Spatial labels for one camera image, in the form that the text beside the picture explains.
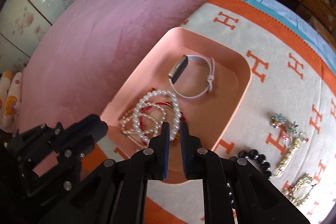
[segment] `smartwatch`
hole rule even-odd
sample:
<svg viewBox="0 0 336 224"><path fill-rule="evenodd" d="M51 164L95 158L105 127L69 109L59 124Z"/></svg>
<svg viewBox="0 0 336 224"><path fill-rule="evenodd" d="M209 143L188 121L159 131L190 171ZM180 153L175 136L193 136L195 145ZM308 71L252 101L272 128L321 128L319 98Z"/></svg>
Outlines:
<svg viewBox="0 0 336 224"><path fill-rule="evenodd" d="M207 76L207 87L205 88L205 90L203 90L200 94L195 95L195 96L184 96L182 94L180 94L175 88L174 88L174 84L175 82L178 80L178 78L180 77L181 73L184 71L184 69L187 67L188 62L190 61L195 61L195 62L199 62L202 63L204 65L206 65L209 69L209 74ZM214 76L215 73L215 61L213 58L211 58L211 62L208 61L208 59L206 59L203 56L199 56L199 55L183 55L180 60L175 64L175 66L171 69L171 71L168 74L168 79L169 79L169 83L171 85L171 88L173 89L173 91L179 95L180 97L187 99L187 100L192 100L192 99L196 99L196 98L200 98L202 97L204 94L206 94L207 92L211 92L212 91L212 82L215 79Z"/></svg>

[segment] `pink bed sheet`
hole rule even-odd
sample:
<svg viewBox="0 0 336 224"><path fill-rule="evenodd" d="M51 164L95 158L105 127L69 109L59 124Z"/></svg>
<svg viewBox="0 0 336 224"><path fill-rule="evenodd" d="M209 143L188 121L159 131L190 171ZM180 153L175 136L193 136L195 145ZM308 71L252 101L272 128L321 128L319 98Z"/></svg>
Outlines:
<svg viewBox="0 0 336 224"><path fill-rule="evenodd" d="M101 114L157 41L206 1L76 0L24 71L20 132Z"/></svg>

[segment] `pink tray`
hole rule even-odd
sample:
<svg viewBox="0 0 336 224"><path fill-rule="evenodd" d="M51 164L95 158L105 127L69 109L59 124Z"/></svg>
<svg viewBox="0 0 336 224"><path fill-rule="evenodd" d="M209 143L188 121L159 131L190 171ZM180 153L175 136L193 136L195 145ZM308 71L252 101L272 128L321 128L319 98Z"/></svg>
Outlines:
<svg viewBox="0 0 336 224"><path fill-rule="evenodd" d="M210 94L195 100L178 97L190 134L199 137L203 147L214 150L235 115L251 81L246 59L202 35L184 28L171 29L137 66L100 117L109 126L108 137L127 156L131 157L140 148L121 133L118 119L151 88L171 90L167 76L183 54L197 54L208 59L213 57L216 63L214 88ZM190 62L175 87L186 96L198 94L206 87L207 75L206 66ZM154 100L167 99L155 97ZM167 121L172 124L172 117L169 117L172 113L167 111L167 114ZM178 184L186 181L178 140L170 145L168 168L168 178L164 182Z"/></svg>

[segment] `watch face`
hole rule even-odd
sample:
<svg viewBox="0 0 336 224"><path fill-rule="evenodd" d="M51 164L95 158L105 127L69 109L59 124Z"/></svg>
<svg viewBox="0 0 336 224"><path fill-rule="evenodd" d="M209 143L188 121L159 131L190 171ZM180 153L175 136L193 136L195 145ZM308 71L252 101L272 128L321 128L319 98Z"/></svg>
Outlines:
<svg viewBox="0 0 336 224"><path fill-rule="evenodd" d="M171 79L171 82L173 84L178 80L178 78L184 71L185 67L187 67L187 65L188 65L188 57L187 55L183 55L168 74L168 78Z"/></svg>

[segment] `white watch strap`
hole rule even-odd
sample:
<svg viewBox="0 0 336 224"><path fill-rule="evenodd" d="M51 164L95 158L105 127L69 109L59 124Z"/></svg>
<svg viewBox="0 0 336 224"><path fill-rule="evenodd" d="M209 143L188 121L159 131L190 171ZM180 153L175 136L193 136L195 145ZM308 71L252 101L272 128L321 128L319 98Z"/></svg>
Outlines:
<svg viewBox="0 0 336 224"><path fill-rule="evenodd" d="M173 89L173 91L180 97L184 98L184 99L187 99L187 100L192 100L192 99L197 99L197 98L200 98L202 97L204 94L206 94L207 92L211 92L212 91L212 82L214 81L215 79L215 60L213 58L211 58L211 63L206 59L204 58L203 56L199 56L199 55L187 55L188 57L188 62L189 61L196 61L196 62L200 62L200 63L203 63L205 64L208 68L209 68L209 74L207 76L207 82L208 82L208 85L207 87L205 88L205 90L203 90L200 94L198 95L195 95L195 96L191 96L191 97L188 97L188 96L184 96L182 94L180 94L175 88L174 88L174 85L171 81L171 79L169 79L169 83L170 83L170 86L171 88Z"/></svg>

